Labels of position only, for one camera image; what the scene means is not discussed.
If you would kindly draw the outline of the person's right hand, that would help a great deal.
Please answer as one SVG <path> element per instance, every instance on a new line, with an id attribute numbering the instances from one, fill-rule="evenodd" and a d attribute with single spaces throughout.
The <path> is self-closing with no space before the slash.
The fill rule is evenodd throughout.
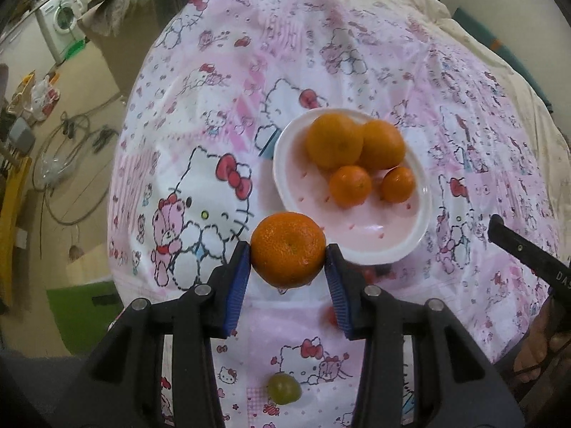
<path id="1" fill-rule="evenodd" d="M 570 343 L 570 332 L 558 331 L 559 319 L 556 319 L 556 306 L 549 297 L 534 318 L 529 334 L 522 341 L 522 347 L 515 358 L 513 371 L 522 383 L 528 383 L 539 378 L 541 364 L 548 353 L 557 353 Z"/>

